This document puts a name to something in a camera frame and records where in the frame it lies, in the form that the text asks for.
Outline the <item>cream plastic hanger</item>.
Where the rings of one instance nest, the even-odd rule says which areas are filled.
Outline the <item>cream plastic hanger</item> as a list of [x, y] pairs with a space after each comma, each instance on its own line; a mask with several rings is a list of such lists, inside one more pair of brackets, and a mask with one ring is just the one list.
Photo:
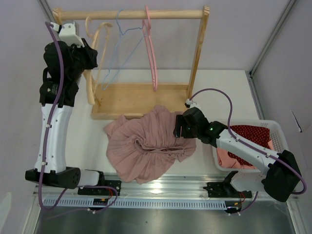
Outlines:
[[[96, 100], [96, 89], [98, 87], [98, 81], [100, 78], [102, 66], [103, 66], [104, 61], [105, 61], [107, 44], [108, 44], [108, 40], [110, 37], [110, 31], [111, 31], [111, 28], [113, 27], [113, 25], [111, 23], [108, 23], [108, 22], [102, 22], [97, 27], [97, 30], [95, 31], [95, 33], [91, 34], [89, 32], [89, 23], [91, 23], [91, 22], [92, 22], [92, 18], [90, 16], [88, 16], [85, 20], [85, 30], [86, 30], [87, 36], [92, 39], [92, 43], [91, 43], [90, 48], [92, 49], [91, 59], [92, 59], [92, 62], [94, 62], [94, 65], [92, 65], [91, 68], [88, 68], [87, 70], [85, 70], [83, 72], [83, 75], [86, 79], [86, 94], [87, 94], [88, 103], [90, 105], [94, 105], [95, 100]], [[93, 75], [92, 75], [92, 70], [95, 67], [97, 67], [99, 38], [100, 38], [100, 32], [102, 31], [102, 29], [104, 29], [104, 31], [105, 31], [105, 33], [104, 33], [105, 34], [105, 44], [104, 44], [103, 52], [102, 52], [100, 63], [99, 63], [99, 69], [98, 69], [97, 77], [96, 77], [96, 79], [94, 79]]]

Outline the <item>dusty pink skirt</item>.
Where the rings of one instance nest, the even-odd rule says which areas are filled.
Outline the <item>dusty pink skirt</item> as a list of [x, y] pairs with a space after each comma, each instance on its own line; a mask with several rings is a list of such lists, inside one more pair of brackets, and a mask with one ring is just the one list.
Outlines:
[[176, 160], [192, 156], [196, 140], [174, 135], [177, 115], [156, 105], [141, 118], [120, 115], [104, 128], [109, 140], [106, 156], [122, 181], [147, 183], [166, 173]]

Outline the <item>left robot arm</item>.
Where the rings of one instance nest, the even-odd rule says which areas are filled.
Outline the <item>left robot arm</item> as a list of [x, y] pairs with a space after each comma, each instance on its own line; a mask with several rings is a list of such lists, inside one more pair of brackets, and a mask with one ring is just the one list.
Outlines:
[[52, 187], [74, 189], [88, 186], [95, 195], [102, 194], [106, 183], [100, 172], [66, 165], [65, 146], [70, 116], [78, 92], [82, 72], [97, 66], [97, 51], [88, 44], [70, 45], [59, 41], [45, 47], [47, 67], [39, 89], [42, 111], [42, 132], [39, 154], [33, 169], [25, 179]]

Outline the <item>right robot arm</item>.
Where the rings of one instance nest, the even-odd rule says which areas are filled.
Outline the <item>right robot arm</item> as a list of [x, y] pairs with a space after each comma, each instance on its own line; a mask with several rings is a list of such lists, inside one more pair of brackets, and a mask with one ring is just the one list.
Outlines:
[[209, 122], [196, 107], [176, 116], [173, 134], [175, 137], [198, 138], [204, 144], [224, 149], [249, 162], [264, 175], [259, 182], [260, 188], [277, 201], [287, 201], [302, 179], [293, 153], [261, 147], [221, 122]]

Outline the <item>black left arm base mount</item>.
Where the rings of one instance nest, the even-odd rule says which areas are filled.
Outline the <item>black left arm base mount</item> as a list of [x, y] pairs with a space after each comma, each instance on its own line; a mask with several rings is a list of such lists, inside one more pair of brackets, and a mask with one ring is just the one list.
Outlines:
[[115, 192], [111, 189], [114, 188], [117, 191], [117, 195], [120, 195], [121, 191], [121, 180], [107, 180], [105, 175], [101, 171], [99, 173], [99, 179], [97, 185], [91, 188], [79, 188], [78, 195], [103, 195], [103, 196], [114, 196]]

